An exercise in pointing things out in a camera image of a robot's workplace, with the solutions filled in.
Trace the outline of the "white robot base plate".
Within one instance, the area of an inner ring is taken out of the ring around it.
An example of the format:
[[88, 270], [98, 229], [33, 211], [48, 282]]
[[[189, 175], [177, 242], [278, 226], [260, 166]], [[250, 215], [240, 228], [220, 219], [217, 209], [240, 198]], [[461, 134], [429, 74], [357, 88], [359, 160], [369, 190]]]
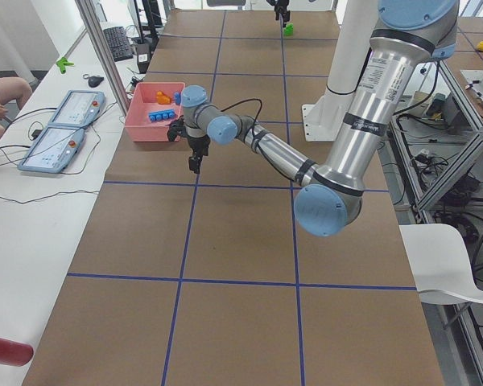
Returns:
[[369, 38], [377, 20], [376, 0], [347, 3], [324, 95], [314, 105], [302, 106], [307, 141], [336, 139], [365, 71], [370, 53]]

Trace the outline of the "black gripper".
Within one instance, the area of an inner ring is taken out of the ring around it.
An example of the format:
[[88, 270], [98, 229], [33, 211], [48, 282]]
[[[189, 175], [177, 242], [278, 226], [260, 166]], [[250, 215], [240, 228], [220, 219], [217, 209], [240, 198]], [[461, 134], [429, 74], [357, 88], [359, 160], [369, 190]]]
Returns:
[[289, 0], [267, 0], [267, 3], [274, 7], [276, 20], [289, 20], [291, 12], [288, 10]]
[[192, 156], [188, 158], [188, 168], [194, 174], [199, 174], [203, 157], [208, 156], [209, 136], [188, 137], [188, 145], [192, 149]]

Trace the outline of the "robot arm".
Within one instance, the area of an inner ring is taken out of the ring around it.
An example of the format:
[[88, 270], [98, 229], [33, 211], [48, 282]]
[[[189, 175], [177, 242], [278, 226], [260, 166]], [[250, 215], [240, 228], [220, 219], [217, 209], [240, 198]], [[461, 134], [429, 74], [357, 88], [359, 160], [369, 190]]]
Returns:
[[456, 1], [378, 2], [378, 20], [369, 37], [372, 55], [327, 160], [320, 165], [256, 119], [220, 111], [201, 86], [184, 88], [184, 128], [193, 150], [190, 170], [199, 173], [210, 142], [225, 145], [238, 139], [302, 187], [294, 208], [303, 229], [316, 236], [338, 233], [360, 213], [363, 176], [416, 66], [454, 52], [458, 8]]

